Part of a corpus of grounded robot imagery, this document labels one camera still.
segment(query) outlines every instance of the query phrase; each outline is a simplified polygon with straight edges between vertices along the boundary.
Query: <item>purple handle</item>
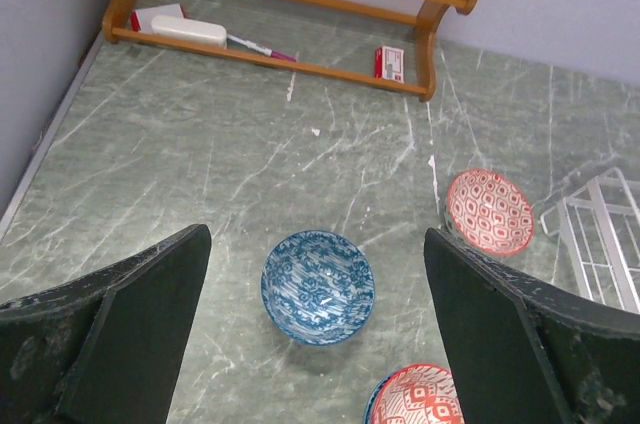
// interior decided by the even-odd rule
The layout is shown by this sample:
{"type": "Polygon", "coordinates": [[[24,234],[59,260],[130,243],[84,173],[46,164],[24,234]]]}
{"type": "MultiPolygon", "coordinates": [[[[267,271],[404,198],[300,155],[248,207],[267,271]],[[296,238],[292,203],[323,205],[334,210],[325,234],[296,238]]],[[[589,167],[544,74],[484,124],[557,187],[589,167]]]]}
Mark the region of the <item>purple handle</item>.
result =
{"type": "Polygon", "coordinates": [[[298,62],[295,57],[287,56],[286,54],[282,54],[281,52],[278,52],[278,51],[271,51],[271,57],[275,59],[282,59],[283,61],[298,62]]]}

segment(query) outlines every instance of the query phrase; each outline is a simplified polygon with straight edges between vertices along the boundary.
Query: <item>small red box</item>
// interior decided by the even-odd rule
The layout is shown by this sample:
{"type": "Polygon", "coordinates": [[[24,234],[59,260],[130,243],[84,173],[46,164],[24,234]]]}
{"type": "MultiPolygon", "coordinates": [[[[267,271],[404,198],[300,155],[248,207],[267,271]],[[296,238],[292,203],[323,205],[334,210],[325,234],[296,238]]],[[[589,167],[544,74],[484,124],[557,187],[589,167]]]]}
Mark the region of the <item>small red box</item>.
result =
{"type": "Polygon", "coordinates": [[[374,77],[404,82],[404,51],[382,46],[376,49],[374,77]]]}

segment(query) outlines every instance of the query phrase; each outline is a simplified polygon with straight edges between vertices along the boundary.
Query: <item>red and white box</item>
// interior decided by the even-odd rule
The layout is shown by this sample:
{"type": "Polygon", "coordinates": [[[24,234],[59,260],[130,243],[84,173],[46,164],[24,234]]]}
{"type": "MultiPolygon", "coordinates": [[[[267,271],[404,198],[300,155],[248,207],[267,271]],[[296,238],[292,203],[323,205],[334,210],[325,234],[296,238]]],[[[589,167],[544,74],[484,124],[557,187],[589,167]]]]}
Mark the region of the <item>red and white box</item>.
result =
{"type": "Polygon", "coordinates": [[[151,19],[156,16],[187,17],[180,4],[145,7],[143,9],[136,9],[131,13],[131,29],[136,32],[153,34],[153,30],[151,29],[151,19]]]}
{"type": "Polygon", "coordinates": [[[382,46],[376,49],[374,77],[404,82],[404,51],[382,46]]]}

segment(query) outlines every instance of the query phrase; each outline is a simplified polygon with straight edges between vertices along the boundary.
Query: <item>toothbrush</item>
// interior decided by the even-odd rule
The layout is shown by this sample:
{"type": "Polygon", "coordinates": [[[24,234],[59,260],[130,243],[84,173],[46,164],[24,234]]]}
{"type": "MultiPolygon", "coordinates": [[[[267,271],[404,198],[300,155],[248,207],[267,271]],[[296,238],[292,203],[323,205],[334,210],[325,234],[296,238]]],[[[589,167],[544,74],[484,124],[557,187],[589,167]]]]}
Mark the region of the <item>toothbrush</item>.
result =
{"type": "Polygon", "coordinates": [[[253,51],[259,52],[260,54],[264,54],[265,56],[273,57],[275,59],[282,59],[284,61],[296,62],[295,57],[287,56],[286,54],[282,54],[281,52],[274,51],[272,49],[269,49],[268,47],[261,46],[259,44],[256,44],[255,42],[247,41],[245,39],[240,39],[239,37],[232,36],[231,34],[227,34],[227,39],[237,44],[240,44],[246,48],[249,48],[253,51]]]}

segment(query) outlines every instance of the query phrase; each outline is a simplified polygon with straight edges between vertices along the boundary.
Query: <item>bowl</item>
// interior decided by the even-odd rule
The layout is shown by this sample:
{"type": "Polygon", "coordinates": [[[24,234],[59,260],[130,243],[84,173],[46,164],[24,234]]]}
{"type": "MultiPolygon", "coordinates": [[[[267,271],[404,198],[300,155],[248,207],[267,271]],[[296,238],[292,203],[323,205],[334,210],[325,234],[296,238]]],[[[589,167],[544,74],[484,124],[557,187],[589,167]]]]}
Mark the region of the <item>bowl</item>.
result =
{"type": "Polygon", "coordinates": [[[371,424],[371,416],[373,415],[373,404],[376,402],[376,398],[378,397],[378,394],[380,393],[384,385],[389,381],[389,379],[391,379],[391,377],[394,374],[395,372],[392,372],[391,374],[389,374],[387,377],[381,380],[378,383],[378,385],[373,389],[373,392],[371,393],[371,396],[367,401],[367,405],[364,406],[364,415],[362,417],[362,424],[371,424]]]}
{"type": "Polygon", "coordinates": [[[260,290],[276,326],[313,346],[337,344],[358,332],[375,294],[364,255],[327,231],[298,232],[280,242],[265,262],[260,290]]]}
{"type": "Polygon", "coordinates": [[[451,372],[413,364],[391,376],[375,400],[371,424],[406,423],[464,424],[451,372]]]}
{"type": "Polygon", "coordinates": [[[533,237],[533,211],[525,195],[506,177],[487,169],[456,176],[444,217],[449,232],[489,254],[517,254],[533,237]]]}

